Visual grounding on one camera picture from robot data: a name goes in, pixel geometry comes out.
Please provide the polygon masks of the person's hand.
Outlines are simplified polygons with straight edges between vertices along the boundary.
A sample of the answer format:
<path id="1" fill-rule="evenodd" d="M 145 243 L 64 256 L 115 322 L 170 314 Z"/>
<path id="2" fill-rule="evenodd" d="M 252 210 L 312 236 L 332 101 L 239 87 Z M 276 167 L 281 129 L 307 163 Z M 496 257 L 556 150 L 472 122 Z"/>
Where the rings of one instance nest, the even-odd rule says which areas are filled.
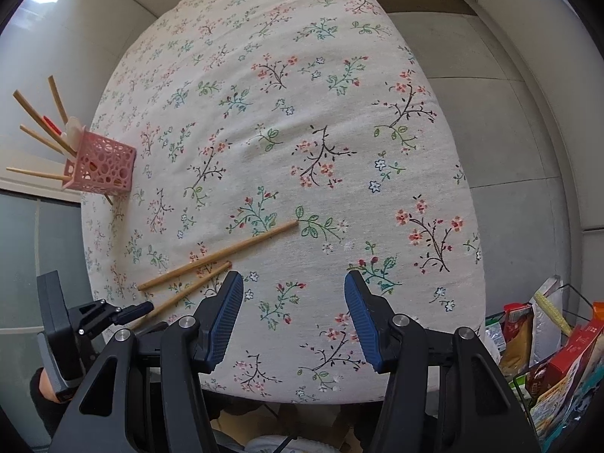
<path id="1" fill-rule="evenodd" d="M 55 395 L 54 389 L 52 388 L 50 379 L 48 377 L 48 373 L 44 367 L 37 369 L 31 378 L 30 396 L 36 406 L 66 404 L 65 401 L 62 401 L 57 395 Z"/>

